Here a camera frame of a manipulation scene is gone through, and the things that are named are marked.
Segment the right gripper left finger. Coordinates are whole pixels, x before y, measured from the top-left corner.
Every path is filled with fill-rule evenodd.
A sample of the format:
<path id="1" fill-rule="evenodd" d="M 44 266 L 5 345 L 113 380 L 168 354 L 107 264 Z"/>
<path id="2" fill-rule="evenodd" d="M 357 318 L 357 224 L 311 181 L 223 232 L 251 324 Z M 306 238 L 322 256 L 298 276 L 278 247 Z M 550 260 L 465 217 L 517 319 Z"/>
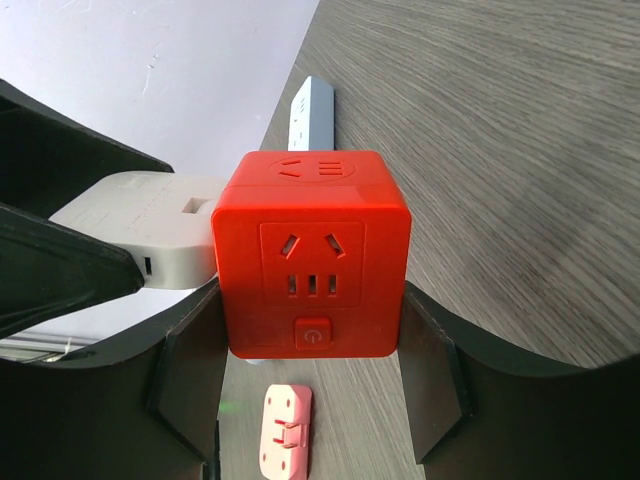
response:
<path id="1" fill-rule="evenodd" d="M 58 361 L 3 361 L 1 475 L 216 479 L 224 373 L 216 281 Z"/>

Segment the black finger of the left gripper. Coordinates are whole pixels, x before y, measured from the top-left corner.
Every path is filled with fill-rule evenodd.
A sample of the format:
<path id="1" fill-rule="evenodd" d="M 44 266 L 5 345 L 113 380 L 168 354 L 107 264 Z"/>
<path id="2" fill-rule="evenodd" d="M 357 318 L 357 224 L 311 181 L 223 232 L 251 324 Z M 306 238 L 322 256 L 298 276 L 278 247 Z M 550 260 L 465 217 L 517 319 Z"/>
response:
<path id="1" fill-rule="evenodd" d="M 1 206 L 1 337 L 139 291 L 127 251 Z"/>

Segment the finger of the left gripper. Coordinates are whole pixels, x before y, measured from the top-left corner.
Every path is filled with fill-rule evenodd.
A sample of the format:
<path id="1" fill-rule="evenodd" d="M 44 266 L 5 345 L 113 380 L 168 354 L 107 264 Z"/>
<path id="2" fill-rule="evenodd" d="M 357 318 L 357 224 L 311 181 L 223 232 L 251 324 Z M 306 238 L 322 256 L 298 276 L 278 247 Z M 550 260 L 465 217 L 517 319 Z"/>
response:
<path id="1" fill-rule="evenodd" d="M 102 178 L 126 171 L 171 173 L 1 82 L 1 202 L 48 218 Z"/>

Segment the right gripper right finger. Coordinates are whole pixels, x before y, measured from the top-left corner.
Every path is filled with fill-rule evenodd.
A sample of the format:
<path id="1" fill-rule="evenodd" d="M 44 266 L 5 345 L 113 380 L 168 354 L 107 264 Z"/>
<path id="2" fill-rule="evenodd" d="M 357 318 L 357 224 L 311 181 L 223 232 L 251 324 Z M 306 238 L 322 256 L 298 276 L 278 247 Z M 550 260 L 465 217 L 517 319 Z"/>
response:
<path id="1" fill-rule="evenodd" d="M 512 344 L 416 287 L 398 345 L 416 462 L 429 479 L 635 479 L 639 358 L 597 368 Z"/>

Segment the pink plug adapter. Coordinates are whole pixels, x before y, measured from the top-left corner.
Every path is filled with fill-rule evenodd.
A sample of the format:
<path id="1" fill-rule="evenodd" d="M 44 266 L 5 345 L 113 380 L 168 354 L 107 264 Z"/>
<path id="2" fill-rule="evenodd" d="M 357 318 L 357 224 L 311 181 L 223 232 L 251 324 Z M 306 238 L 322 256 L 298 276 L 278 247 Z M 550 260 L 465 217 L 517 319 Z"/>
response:
<path id="1" fill-rule="evenodd" d="M 262 416 L 259 466 L 270 480 L 308 478 L 313 392 L 303 385 L 272 384 Z"/>

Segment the red pink cube socket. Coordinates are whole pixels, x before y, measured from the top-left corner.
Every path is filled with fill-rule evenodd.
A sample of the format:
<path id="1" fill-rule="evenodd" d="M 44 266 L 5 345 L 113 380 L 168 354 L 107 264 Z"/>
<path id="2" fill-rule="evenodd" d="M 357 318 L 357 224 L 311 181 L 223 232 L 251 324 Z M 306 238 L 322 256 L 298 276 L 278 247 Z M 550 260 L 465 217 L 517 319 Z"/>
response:
<path id="1" fill-rule="evenodd" d="M 235 356 L 396 350 L 411 214 L 380 154 L 251 152 L 211 221 Z"/>

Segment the light blue power strip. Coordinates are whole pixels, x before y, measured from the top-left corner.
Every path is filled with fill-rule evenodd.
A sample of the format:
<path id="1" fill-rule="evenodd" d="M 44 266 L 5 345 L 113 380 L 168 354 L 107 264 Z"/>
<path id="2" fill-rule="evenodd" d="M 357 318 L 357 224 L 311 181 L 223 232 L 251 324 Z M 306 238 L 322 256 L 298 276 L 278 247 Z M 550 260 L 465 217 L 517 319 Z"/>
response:
<path id="1" fill-rule="evenodd" d="M 333 87 L 318 77 L 307 77 L 291 101 L 288 150 L 333 150 L 334 105 Z"/>

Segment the cream white plug adapter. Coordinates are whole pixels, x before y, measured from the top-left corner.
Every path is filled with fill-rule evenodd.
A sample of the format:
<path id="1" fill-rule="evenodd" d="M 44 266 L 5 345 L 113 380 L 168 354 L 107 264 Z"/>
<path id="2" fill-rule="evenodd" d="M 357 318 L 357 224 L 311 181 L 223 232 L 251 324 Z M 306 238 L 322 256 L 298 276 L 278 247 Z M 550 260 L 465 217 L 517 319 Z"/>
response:
<path id="1" fill-rule="evenodd" d="M 129 171 L 109 175 L 49 219 L 128 251 L 148 288 L 197 288 L 216 275 L 213 210 L 227 181 Z"/>

